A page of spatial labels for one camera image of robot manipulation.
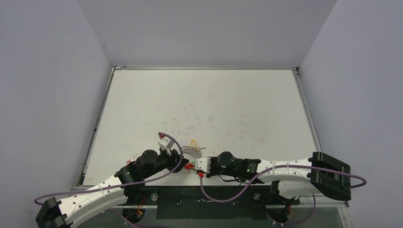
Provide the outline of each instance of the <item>orange wire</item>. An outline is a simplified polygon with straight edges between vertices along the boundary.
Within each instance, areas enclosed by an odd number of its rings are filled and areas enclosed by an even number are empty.
[[[137,211],[136,211],[137,216],[138,216],[138,213],[140,212],[139,206],[141,206],[144,202],[145,202],[145,196],[143,195],[143,201],[139,205],[137,205]]]

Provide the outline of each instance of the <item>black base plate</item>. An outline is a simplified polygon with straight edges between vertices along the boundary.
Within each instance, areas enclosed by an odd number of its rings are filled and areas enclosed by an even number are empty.
[[[205,186],[208,195],[226,200],[238,194],[244,186]],[[207,199],[200,186],[143,186],[146,196],[143,205],[157,204],[157,219],[267,219],[265,205],[286,205],[288,199],[269,195],[270,186],[250,186],[235,201],[217,203]],[[157,193],[158,200],[152,201],[151,194]],[[253,198],[259,193],[258,200]]]

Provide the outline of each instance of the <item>white tabletop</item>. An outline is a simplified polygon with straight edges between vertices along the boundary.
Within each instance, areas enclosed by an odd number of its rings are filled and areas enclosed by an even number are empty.
[[[203,156],[230,151],[237,158],[288,161],[315,151],[291,70],[117,70],[84,185],[102,182],[131,156],[158,151],[159,131],[181,146],[196,140],[207,147]],[[203,183],[237,184],[218,177]],[[199,185],[199,178],[183,169],[147,185]]]

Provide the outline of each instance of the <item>screw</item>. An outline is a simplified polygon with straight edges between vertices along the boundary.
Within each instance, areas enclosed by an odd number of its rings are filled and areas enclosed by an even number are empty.
[[[260,193],[256,192],[255,194],[253,194],[253,198],[255,200],[259,200],[260,199]]]
[[[151,194],[151,200],[152,201],[156,201],[157,199],[158,199],[158,194],[157,193]]]

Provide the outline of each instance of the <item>white wall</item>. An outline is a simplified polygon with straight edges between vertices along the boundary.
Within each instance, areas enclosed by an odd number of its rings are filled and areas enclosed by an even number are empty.
[[[296,67],[336,0],[78,0],[114,65]]]
[[[75,0],[0,3],[0,226],[76,184],[110,65]]]
[[[339,0],[299,70],[324,152],[367,178],[358,228],[403,218],[403,1]]]

